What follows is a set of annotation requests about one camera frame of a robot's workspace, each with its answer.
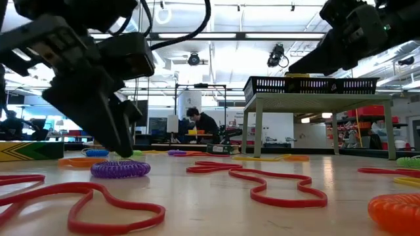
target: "table leg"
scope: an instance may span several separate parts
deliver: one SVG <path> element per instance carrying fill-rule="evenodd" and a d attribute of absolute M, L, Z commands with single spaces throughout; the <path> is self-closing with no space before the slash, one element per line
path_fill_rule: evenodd
<path fill-rule="evenodd" d="M 391 116 L 391 101 L 384 102 L 383 106 L 385 109 L 385 126 L 387 128 L 387 136 L 388 136 L 388 159 L 396 160 L 394 128 L 392 126 L 392 116 Z"/>
<path fill-rule="evenodd" d="M 257 98 L 257 110 L 255 111 L 255 145 L 254 157 L 261 157 L 261 133 L 263 132 L 263 99 Z"/>
<path fill-rule="evenodd" d="M 339 150 L 339 130 L 337 127 L 337 113 L 333 113 L 333 137 L 334 137 L 334 154 L 340 155 Z"/>
<path fill-rule="evenodd" d="M 242 128 L 242 145 L 241 152 L 247 153 L 247 138 L 248 138 L 248 112 L 243 112 L 243 128 Z"/>

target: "blue object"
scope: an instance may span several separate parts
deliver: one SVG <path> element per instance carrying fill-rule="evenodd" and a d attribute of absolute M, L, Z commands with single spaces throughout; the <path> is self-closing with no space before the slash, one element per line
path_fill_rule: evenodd
<path fill-rule="evenodd" d="M 110 154 L 109 151 L 106 150 L 87 150 L 86 156 L 88 157 L 106 157 Z"/>

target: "white table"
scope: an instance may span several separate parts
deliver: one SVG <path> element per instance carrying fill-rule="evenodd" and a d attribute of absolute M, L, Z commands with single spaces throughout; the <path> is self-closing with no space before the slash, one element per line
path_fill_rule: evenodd
<path fill-rule="evenodd" d="M 388 158 L 396 159 L 394 133 L 391 117 L 390 95 L 365 94 L 277 94 L 257 93 L 243 110 L 242 153 L 247 148 L 248 113 L 255 112 L 255 145 L 254 157 L 261 156 L 261 132 L 263 129 L 263 113 L 323 113 L 333 114 L 334 152 L 339 154 L 339 139 L 336 114 L 351 109 L 370 105 L 384 105 L 385 126 L 388 135 Z"/>

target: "black basket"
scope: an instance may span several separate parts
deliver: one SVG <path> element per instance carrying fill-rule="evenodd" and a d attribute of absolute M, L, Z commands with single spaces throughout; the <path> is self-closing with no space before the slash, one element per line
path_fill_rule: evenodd
<path fill-rule="evenodd" d="M 336 79 L 339 94 L 375 94 L 379 78 Z"/>
<path fill-rule="evenodd" d="M 248 103 L 257 92 L 333 94 L 338 91 L 335 79 L 251 76 L 243 92 Z"/>

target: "man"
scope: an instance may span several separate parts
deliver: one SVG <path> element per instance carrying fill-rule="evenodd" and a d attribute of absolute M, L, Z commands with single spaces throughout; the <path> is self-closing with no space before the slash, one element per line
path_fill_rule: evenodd
<path fill-rule="evenodd" d="M 196 123 L 198 130 L 204 130 L 206 134 L 214 134 L 213 142 L 220 142 L 219 128 L 216 121 L 204 112 L 199 112 L 197 108 L 188 108 L 186 116 Z"/>

